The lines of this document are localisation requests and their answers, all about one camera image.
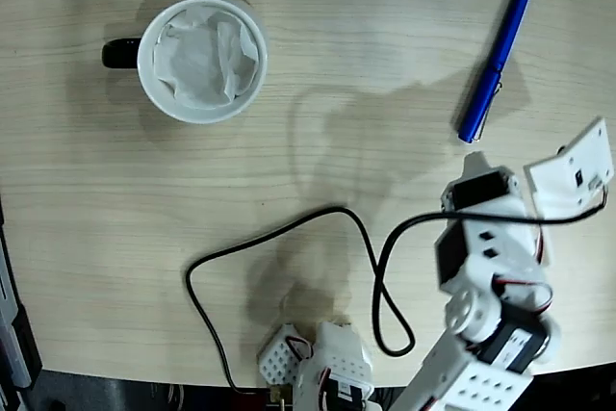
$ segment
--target red wire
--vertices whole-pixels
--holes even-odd
[[[550,300],[548,300],[544,305],[542,305],[537,310],[535,310],[535,313],[543,313],[546,310],[548,310],[550,308],[550,306],[552,305],[553,289],[547,283],[538,283],[538,282],[535,282],[535,281],[518,281],[518,280],[515,280],[515,279],[497,279],[497,280],[495,280],[495,282],[497,284],[513,284],[513,285],[517,285],[517,286],[544,286],[544,287],[547,287],[548,290],[550,291]]]
[[[305,359],[308,359],[308,358],[312,358],[313,355],[314,355],[314,351],[312,349],[312,344],[310,344],[305,339],[302,339],[302,338],[296,337],[296,336],[287,336],[285,338],[285,342],[287,343],[287,346],[289,346],[289,348],[291,349],[291,352],[293,353],[295,358],[297,358],[297,360],[299,360],[299,361],[305,360]],[[292,342],[300,342],[300,343],[304,344],[305,346],[308,346],[310,348],[310,356],[308,356],[308,358],[306,358],[305,356],[300,355],[299,352],[297,351],[297,349],[292,344]]]
[[[321,375],[321,384],[319,384],[319,411],[323,411],[323,397],[325,395],[324,386],[330,374],[331,374],[331,369],[325,368]]]

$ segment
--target black cable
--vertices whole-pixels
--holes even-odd
[[[229,383],[229,387],[239,393],[239,394],[245,394],[245,392],[242,392],[238,389],[238,387],[235,385],[235,382],[233,381],[233,377],[231,375],[231,371],[229,369],[229,362],[227,360],[227,356],[226,353],[224,351],[224,346],[222,345],[222,342],[220,341],[220,337],[218,336],[218,333],[216,331],[216,329],[214,328],[214,325],[212,324],[212,322],[210,321],[210,318],[207,316],[207,314],[205,313],[205,310],[203,309],[203,307],[201,306],[201,304],[199,303],[199,299],[197,298],[196,294],[194,293],[194,288],[193,288],[193,282],[191,280],[191,276],[193,274],[193,272],[200,267],[201,265],[205,264],[206,262],[211,262],[212,260],[215,260],[219,257],[223,257],[225,255],[229,255],[229,254],[233,254],[236,252],[240,252],[242,250],[246,250],[249,249],[251,247],[254,247],[255,245],[259,245],[262,243],[265,243],[267,241],[273,240],[274,238],[277,238],[281,235],[284,235],[285,233],[288,233],[296,228],[298,228],[298,226],[303,225],[304,223],[307,223],[309,221],[312,221],[316,218],[320,218],[323,216],[328,216],[331,214],[344,214],[348,217],[350,217],[353,222],[355,223],[355,225],[357,226],[357,228],[359,229],[359,232],[362,235],[362,238],[364,240],[364,245],[366,246],[366,250],[368,252],[368,257],[370,258],[370,263],[372,266],[372,271],[376,272],[376,258],[374,256],[374,250],[372,248],[372,243],[370,241],[370,236],[368,235],[368,230],[366,230],[366,226],[364,225],[364,223],[362,222],[361,219],[359,219],[359,217],[357,217],[357,215],[351,211],[350,209],[348,209],[347,207],[344,206],[330,206],[330,207],[325,207],[323,209],[319,209],[313,213],[310,213],[304,217],[298,218],[297,220],[284,225],[281,228],[278,228],[275,231],[272,231],[266,235],[263,235],[259,238],[253,239],[253,240],[249,240],[246,241],[245,243],[242,244],[238,244],[238,245],[234,245],[232,247],[228,247],[226,249],[220,250],[218,252],[214,252],[212,254],[206,255],[205,257],[201,257],[200,259],[195,260],[194,262],[191,263],[191,265],[187,268],[186,273],[184,275],[184,282],[186,284],[186,290],[189,293],[189,297],[191,298],[192,304],[194,305],[194,308],[196,308],[196,311],[199,313],[199,315],[201,316],[201,319],[203,319],[203,322],[205,322],[205,325],[207,326],[208,330],[210,331],[210,334],[212,335],[212,339],[214,340],[214,343],[216,344],[216,348],[218,350],[218,356],[220,357],[220,363],[222,364],[222,370],[224,372],[224,376],[227,380],[227,382]],[[414,346],[415,345],[415,337],[413,335],[413,330],[411,329],[411,326],[408,324],[408,321],[404,318],[404,316],[402,315],[402,313],[399,311],[399,309],[397,308],[397,306],[395,305],[394,301],[392,300],[391,296],[389,295],[389,293],[387,292],[387,289],[385,288],[384,285],[381,286],[381,293],[383,295],[383,297],[385,298],[385,301],[387,302],[387,304],[389,305],[390,309],[392,310],[392,312],[394,313],[394,316],[396,317],[396,319],[398,320],[398,322],[402,325],[402,328],[404,329],[404,331],[407,333],[408,337],[409,337],[409,342]]]
[[[191,298],[194,308],[196,308],[197,312],[201,316],[201,319],[203,319],[203,321],[205,322],[208,330],[210,331],[212,339],[214,340],[214,343],[216,344],[216,348],[218,350],[218,356],[220,357],[220,363],[222,365],[222,369],[223,369],[225,378],[229,384],[229,387],[233,391],[239,394],[246,394],[246,392],[240,391],[238,387],[235,385],[235,382],[233,381],[233,377],[231,375],[231,371],[229,368],[229,362],[226,357],[224,346],[222,345],[222,342],[220,340],[220,337],[218,336],[216,329],[214,328],[214,325],[212,324],[209,317],[205,313],[205,310],[201,306],[194,292],[194,289],[193,289],[193,283],[192,283],[191,276],[198,267],[205,264],[206,262],[211,262],[212,260],[215,260],[219,257],[233,254],[235,252],[240,252],[242,250],[246,250],[251,247],[254,247],[255,245],[265,243],[281,235],[284,235],[285,233],[288,233],[298,228],[299,226],[303,225],[304,223],[312,221],[316,218],[320,218],[320,217],[324,217],[324,216],[328,216],[332,214],[344,214],[348,216],[349,218],[351,218],[353,222],[355,223],[355,225],[357,226],[357,228],[359,229],[362,235],[362,238],[364,240],[364,245],[368,252],[368,257],[370,258],[372,271],[374,272],[374,285],[372,289],[372,330],[373,330],[374,337],[376,339],[376,343],[386,355],[392,356],[392,357],[400,357],[400,356],[404,356],[405,354],[409,353],[413,349],[413,347],[415,346],[415,335],[413,334],[413,330],[411,329],[411,326],[409,325],[408,321],[404,318],[404,316],[402,315],[402,313],[399,311],[394,301],[392,300],[391,296],[389,295],[387,288],[385,287],[384,277],[385,277],[385,270],[387,269],[387,263],[389,262],[389,258],[391,256],[392,250],[394,249],[394,246],[396,245],[396,242],[398,241],[399,237],[405,231],[407,231],[412,226],[418,225],[420,223],[426,223],[429,221],[444,220],[444,219],[507,222],[507,223],[520,223],[520,224],[527,224],[527,225],[564,225],[568,223],[575,223],[577,221],[581,221],[586,218],[594,216],[595,214],[597,214],[600,210],[602,210],[605,207],[606,201],[607,201],[607,191],[604,190],[603,191],[603,201],[600,205],[595,206],[579,214],[578,216],[571,217],[571,218],[524,218],[524,217],[511,217],[511,216],[494,216],[490,214],[474,214],[474,213],[466,213],[466,212],[433,212],[433,213],[422,214],[422,215],[415,216],[413,218],[409,218],[405,220],[404,222],[399,224],[394,229],[394,231],[390,233],[390,235],[385,240],[385,244],[383,245],[383,248],[381,249],[381,254],[380,254],[380,258],[378,262],[376,262],[376,259],[374,256],[374,251],[372,248],[372,243],[370,241],[370,236],[368,235],[366,226],[361,221],[361,219],[359,219],[359,217],[357,217],[357,215],[354,212],[352,212],[345,206],[325,207],[323,209],[312,212],[304,217],[298,218],[297,220],[287,225],[284,225],[281,228],[278,228],[277,230],[270,232],[266,235],[263,235],[259,238],[249,240],[245,243],[234,245],[232,247],[228,247],[226,249],[220,250],[218,252],[214,252],[212,254],[206,255],[205,257],[201,257],[195,260],[194,262],[192,262],[192,264],[189,265],[185,273],[186,290],[189,293],[189,297]],[[390,309],[394,313],[394,316],[396,317],[396,319],[398,320],[398,322],[402,326],[402,329],[404,330],[405,334],[408,337],[407,346],[399,350],[391,350],[385,345],[385,342],[383,341],[383,336],[381,333],[381,325],[380,325],[381,297],[385,298],[385,301],[389,305]]]
[[[380,303],[381,303],[381,294],[384,288],[384,278],[385,278],[385,270],[387,269],[387,263],[389,262],[389,258],[392,255],[392,250],[394,250],[394,246],[398,241],[399,237],[407,231],[409,228],[415,225],[419,225],[420,223],[427,223],[429,221],[434,220],[444,220],[444,219],[452,219],[452,220],[475,220],[475,221],[492,221],[492,222],[500,222],[500,223],[520,223],[526,225],[565,225],[569,223],[575,223],[577,221],[581,221],[587,219],[589,217],[594,216],[599,211],[605,208],[607,203],[607,190],[603,190],[603,201],[598,206],[592,207],[585,212],[582,212],[578,216],[570,217],[570,218],[527,218],[527,217],[511,217],[511,216],[495,216],[491,214],[475,214],[469,212],[432,212],[427,214],[421,214],[419,216],[415,216],[413,218],[409,218],[399,224],[394,231],[392,231],[387,239],[385,240],[385,244],[381,249],[381,254],[378,259],[378,264],[376,266],[376,272],[374,275],[374,286],[372,289],[372,331],[374,333],[374,338],[376,339],[376,343],[379,348],[388,356],[392,356],[398,358],[400,356],[404,356],[409,353],[413,347],[415,346],[415,339],[409,339],[409,343],[406,347],[392,350],[385,345],[385,341],[383,341],[383,335],[381,333],[381,320],[380,320]]]

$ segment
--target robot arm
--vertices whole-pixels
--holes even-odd
[[[605,121],[526,175],[542,217],[581,213],[605,195],[613,176]],[[442,204],[446,211],[529,216],[516,177],[490,167],[482,153],[467,156]],[[560,329],[548,314],[553,290],[541,266],[545,242],[552,245],[547,229],[537,240],[533,231],[505,222],[448,223],[435,246],[440,288],[451,295],[446,331],[392,411],[506,410],[530,384],[531,363],[553,358]]]

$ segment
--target tissue paper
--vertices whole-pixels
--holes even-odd
[[[154,47],[154,72],[178,104],[208,109],[245,93],[259,65],[254,37],[234,14],[196,5],[174,16]]]

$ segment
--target pen clip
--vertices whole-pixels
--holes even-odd
[[[473,141],[481,140],[481,135],[483,135],[483,128],[485,127],[485,121],[488,118],[488,113],[490,113],[490,108],[492,108],[492,101],[494,101],[495,96],[497,96],[501,89],[502,82],[499,81],[497,83],[497,88],[494,90],[494,93],[492,93],[492,98],[490,98],[490,104],[488,105],[488,109],[486,110],[485,115],[483,115],[483,119],[481,120],[481,124],[479,125],[479,130],[477,130],[476,135],[473,137]]]

